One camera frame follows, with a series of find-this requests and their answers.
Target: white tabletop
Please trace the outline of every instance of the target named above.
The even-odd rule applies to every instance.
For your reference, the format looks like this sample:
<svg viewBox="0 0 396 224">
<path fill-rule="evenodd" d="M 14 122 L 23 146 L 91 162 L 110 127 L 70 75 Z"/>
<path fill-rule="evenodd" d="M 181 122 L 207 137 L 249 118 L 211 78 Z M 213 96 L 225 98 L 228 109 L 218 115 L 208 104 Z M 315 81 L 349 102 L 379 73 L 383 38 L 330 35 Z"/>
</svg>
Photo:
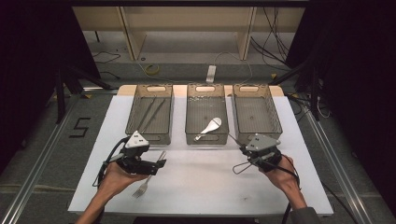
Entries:
<svg viewBox="0 0 396 224">
<path fill-rule="evenodd" d="M 125 137 L 125 128 L 133 96 L 114 96 L 101 131 L 87 162 L 69 212 L 81 213 L 96 192 L 92 186 L 102 162 L 111 149 Z M 231 98 L 226 97 L 230 134 L 235 136 Z M 278 146 L 283 154 L 293 157 L 301 178 L 301 187 L 309 206 L 320 216 L 333 213 L 318 179 L 304 139 L 286 97 L 274 97 L 283 133 Z M 233 166 L 247 161 L 231 137 L 224 146 L 189 146 L 184 133 L 187 100 L 175 97 L 172 143 L 151 147 L 142 155 L 156 161 L 166 150 L 167 163 L 151 178 L 147 192 L 132 194 L 143 183 L 136 182 L 107 205 L 106 212 L 131 216 L 181 217 L 261 217 L 283 214 L 288 201 L 285 195 L 254 166 L 240 175 Z"/>
</svg>

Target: white spoon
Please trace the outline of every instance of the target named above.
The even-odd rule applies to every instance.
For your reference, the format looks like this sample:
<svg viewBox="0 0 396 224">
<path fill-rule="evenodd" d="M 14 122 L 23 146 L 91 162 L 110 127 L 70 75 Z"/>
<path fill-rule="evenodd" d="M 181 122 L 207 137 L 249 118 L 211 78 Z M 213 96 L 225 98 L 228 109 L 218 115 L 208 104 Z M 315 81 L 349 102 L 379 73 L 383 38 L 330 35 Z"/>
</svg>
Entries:
<svg viewBox="0 0 396 224">
<path fill-rule="evenodd" d="M 220 125 L 221 125 L 221 119 L 220 118 L 213 118 L 212 120 L 210 120 L 210 122 L 207 125 L 207 127 L 203 131 L 201 131 L 201 134 L 215 131 Z M 201 134 L 198 134 L 194 138 L 194 141 L 198 141 L 202 137 Z"/>
</svg>

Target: utensil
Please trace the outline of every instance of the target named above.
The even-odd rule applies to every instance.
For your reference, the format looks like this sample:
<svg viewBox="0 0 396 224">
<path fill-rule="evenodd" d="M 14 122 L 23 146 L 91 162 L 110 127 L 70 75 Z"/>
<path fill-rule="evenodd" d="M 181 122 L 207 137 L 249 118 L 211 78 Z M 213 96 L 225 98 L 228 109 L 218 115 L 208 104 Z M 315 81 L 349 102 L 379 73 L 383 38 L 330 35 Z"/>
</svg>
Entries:
<svg viewBox="0 0 396 224">
<path fill-rule="evenodd" d="M 217 128 L 220 127 L 220 125 L 221 125 L 221 119 L 220 118 L 213 118 L 212 120 L 210 120 L 210 122 L 206 126 L 206 128 L 203 131 L 201 131 L 201 133 L 198 134 L 194 138 L 194 141 L 198 141 L 202 137 L 202 134 L 204 134 L 204 133 L 209 133 L 209 132 L 215 131 Z"/>
<path fill-rule="evenodd" d="M 157 108 L 155 109 L 154 113 L 151 115 L 151 117 L 149 118 L 146 126 L 143 128 L 141 133 L 144 133 L 147 129 L 147 127 L 149 126 L 149 124 L 151 123 L 152 119 L 154 119 L 155 115 L 158 113 L 158 111 L 160 110 L 161 106 L 163 105 L 163 103 L 165 102 L 165 99 L 163 99 L 160 104 L 157 106 Z"/>
<path fill-rule="evenodd" d="M 146 113 L 144 114 L 143 118 L 140 120 L 139 125 L 137 125 L 137 128 L 136 128 L 137 131 L 139 131 L 140 126 L 142 125 L 143 121 L 145 121 L 146 116 L 148 115 L 148 113 L 149 113 L 152 105 L 154 104 L 154 101 L 155 101 L 156 98 L 157 98 L 157 96 L 154 95 L 154 98 L 152 98 L 151 102 L 148 105 L 148 108 L 146 109 Z"/>
<path fill-rule="evenodd" d="M 162 160 L 166 155 L 166 151 L 163 151 L 163 153 L 161 154 L 160 158 L 158 159 L 158 161 Z M 143 183 L 142 185 L 140 185 L 140 187 L 134 192 L 134 194 L 132 196 L 138 198 L 140 196 L 142 196 L 146 190 L 149 187 L 149 180 L 151 179 L 151 175 L 148 176 L 148 178 L 146 179 L 145 183 Z"/>
</svg>

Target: hand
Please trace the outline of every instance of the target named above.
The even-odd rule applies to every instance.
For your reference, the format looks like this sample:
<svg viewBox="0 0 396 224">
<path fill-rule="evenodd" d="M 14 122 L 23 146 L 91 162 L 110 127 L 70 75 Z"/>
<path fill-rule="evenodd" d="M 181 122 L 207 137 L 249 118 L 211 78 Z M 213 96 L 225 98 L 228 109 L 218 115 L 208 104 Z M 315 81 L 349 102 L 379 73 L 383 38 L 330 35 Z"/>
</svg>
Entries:
<svg viewBox="0 0 396 224">
<path fill-rule="evenodd" d="M 107 166 L 106 174 L 99 190 L 93 196 L 84 213 L 78 218 L 76 224 L 93 223 L 111 198 L 121 193 L 135 181 L 146 179 L 147 177 L 149 176 L 127 174 L 118 164 L 111 162 Z"/>
<path fill-rule="evenodd" d="M 283 155 L 278 166 L 294 173 L 293 159 L 288 156 Z M 297 180 L 293 175 L 279 169 L 274 169 L 267 173 L 262 169 L 259 170 L 270 179 L 271 183 L 285 193 L 293 210 L 306 207 L 304 196 L 300 192 Z"/>
<path fill-rule="evenodd" d="M 105 177 L 100 184 L 98 193 L 104 194 L 109 199 L 121 193 L 135 181 L 143 180 L 148 175 L 130 175 L 122 170 L 118 164 L 111 162 L 106 169 Z"/>
<path fill-rule="evenodd" d="M 283 155 L 282 160 L 280 160 L 278 166 L 294 173 L 293 159 L 291 157 Z M 298 188 L 296 178 L 291 174 L 288 174 L 279 169 L 274 169 L 266 173 L 261 168 L 259 170 L 260 172 L 265 174 L 277 188 L 281 189 L 284 192 L 288 189 Z"/>
</svg>

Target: translucent plastic bin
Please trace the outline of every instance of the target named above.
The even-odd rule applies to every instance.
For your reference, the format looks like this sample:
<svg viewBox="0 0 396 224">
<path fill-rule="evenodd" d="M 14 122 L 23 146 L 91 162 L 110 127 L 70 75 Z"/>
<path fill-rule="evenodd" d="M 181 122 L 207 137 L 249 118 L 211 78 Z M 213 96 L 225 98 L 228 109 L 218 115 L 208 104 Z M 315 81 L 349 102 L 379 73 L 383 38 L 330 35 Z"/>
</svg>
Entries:
<svg viewBox="0 0 396 224">
<path fill-rule="evenodd" d="M 125 132 L 138 130 L 151 145 L 171 143 L 173 86 L 138 85 Z"/>
<path fill-rule="evenodd" d="M 236 138 L 243 144 L 256 133 L 275 139 L 282 134 L 268 85 L 233 85 L 233 117 Z"/>
<path fill-rule="evenodd" d="M 210 120 L 220 118 L 221 125 L 213 132 L 194 138 Z M 186 138 L 188 145 L 225 145 L 229 127 L 222 84 L 189 84 L 187 87 Z"/>
</svg>

